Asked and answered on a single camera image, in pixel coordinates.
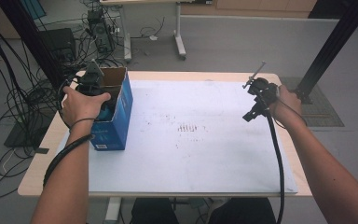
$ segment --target white paper sheet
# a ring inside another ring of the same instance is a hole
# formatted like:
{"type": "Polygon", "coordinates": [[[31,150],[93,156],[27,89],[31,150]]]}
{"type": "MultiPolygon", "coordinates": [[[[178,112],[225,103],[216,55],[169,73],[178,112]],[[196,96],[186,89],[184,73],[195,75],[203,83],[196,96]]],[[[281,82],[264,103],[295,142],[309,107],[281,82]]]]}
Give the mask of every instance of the white paper sheet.
{"type": "MultiPolygon", "coordinates": [[[[276,193],[278,163],[267,119],[246,122],[255,104],[243,83],[131,81],[126,149],[90,146],[89,191],[276,193]]],[[[59,148],[63,148],[67,135],[59,148]]],[[[280,148],[285,192],[297,187],[280,148]]]]}

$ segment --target desk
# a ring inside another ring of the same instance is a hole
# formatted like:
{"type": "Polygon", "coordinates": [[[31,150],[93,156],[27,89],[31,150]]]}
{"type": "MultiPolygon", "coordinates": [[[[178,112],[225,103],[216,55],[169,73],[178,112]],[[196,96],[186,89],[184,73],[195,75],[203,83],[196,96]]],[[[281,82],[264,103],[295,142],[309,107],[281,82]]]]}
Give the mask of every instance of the desk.
{"type": "MultiPolygon", "coordinates": [[[[130,80],[170,80],[170,81],[224,81],[224,82],[244,82],[251,74],[246,73],[190,73],[190,72],[129,72],[130,80]]],[[[260,74],[261,77],[269,81],[280,84],[277,76],[272,74],[260,74]]],[[[299,162],[296,150],[290,139],[288,133],[283,129],[277,129],[278,134],[282,140],[282,146],[286,157],[293,171],[294,179],[297,185],[296,194],[287,194],[287,196],[311,196],[310,188],[304,175],[304,171],[299,162]]],[[[56,154],[56,148],[59,146],[62,137],[67,132],[66,127],[62,123],[59,116],[56,116],[52,121],[48,132],[41,144],[41,147],[49,148],[50,151],[46,155],[37,154],[28,169],[25,177],[19,186],[19,194],[24,196],[38,196],[42,192],[43,177],[49,163],[56,154]]],[[[213,192],[205,193],[170,193],[170,196],[199,196],[199,197],[213,197],[213,196],[255,196],[256,194],[249,194],[246,192],[232,192],[216,194],[213,192]]],[[[278,196],[278,193],[258,194],[258,196],[278,196]]],[[[156,192],[132,192],[132,193],[95,193],[91,192],[90,196],[106,196],[106,197],[126,197],[126,196],[167,196],[167,194],[156,192]]]]}
{"type": "Polygon", "coordinates": [[[176,3],[176,30],[173,31],[173,36],[175,37],[176,46],[179,50],[179,55],[185,59],[186,51],[185,46],[182,41],[182,37],[180,35],[180,11],[181,4],[178,0],[100,0],[100,3],[105,6],[114,6],[118,9],[118,12],[121,17],[121,28],[123,29],[124,34],[124,60],[129,63],[131,61],[131,37],[127,31],[126,25],[126,15],[124,12],[123,5],[126,4],[146,4],[146,3],[176,3]]]}

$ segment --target person's leg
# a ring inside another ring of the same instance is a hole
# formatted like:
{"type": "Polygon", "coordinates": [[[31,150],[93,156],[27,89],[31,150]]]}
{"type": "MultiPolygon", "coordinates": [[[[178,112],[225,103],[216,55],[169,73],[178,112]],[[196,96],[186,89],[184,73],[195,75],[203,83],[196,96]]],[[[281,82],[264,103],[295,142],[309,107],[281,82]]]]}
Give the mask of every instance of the person's leg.
{"type": "Polygon", "coordinates": [[[216,208],[208,224],[269,224],[275,216],[268,198],[233,198],[216,208]]]}
{"type": "Polygon", "coordinates": [[[137,198],[132,211],[133,224],[178,224],[168,198],[137,198]]]}

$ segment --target person's right hand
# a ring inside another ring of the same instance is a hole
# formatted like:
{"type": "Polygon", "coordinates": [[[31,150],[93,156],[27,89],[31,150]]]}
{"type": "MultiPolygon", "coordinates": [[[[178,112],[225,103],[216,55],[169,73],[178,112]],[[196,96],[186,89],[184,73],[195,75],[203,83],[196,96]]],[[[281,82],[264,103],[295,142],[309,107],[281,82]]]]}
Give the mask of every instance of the person's right hand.
{"type": "Polygon", "coordinates": [[[304,120],[301,118],[301,101],[285,86],[281,85],[279,89],[279,99],[269,106],[272,117],[284,127],[297,125],[299,122],[304,124],[304,120]]]}
{"type": "Polygon", "coordinates": [[[70,127],[81,119],[96,119],[103,102],[110,99],[109,93],[87,96],[70,87],[64,87],[67,97],[62,102],[62,119],[70,127]]]}

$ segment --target blue cardboard box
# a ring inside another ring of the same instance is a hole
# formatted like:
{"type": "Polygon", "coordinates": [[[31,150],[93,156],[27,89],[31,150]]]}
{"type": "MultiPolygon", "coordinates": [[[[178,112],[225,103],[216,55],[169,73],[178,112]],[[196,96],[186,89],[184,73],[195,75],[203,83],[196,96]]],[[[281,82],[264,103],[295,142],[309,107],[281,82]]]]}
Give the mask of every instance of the blue cardboard box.
{"type": "Polygon", "coordinates": [[[94,121],[91,128],[92,145],[96,150],[124,150],[130,124],[132,93],[127,68],[102,68],[103,89],[109,91],[114,100],[117,99],[112,119],[94,121]]]}

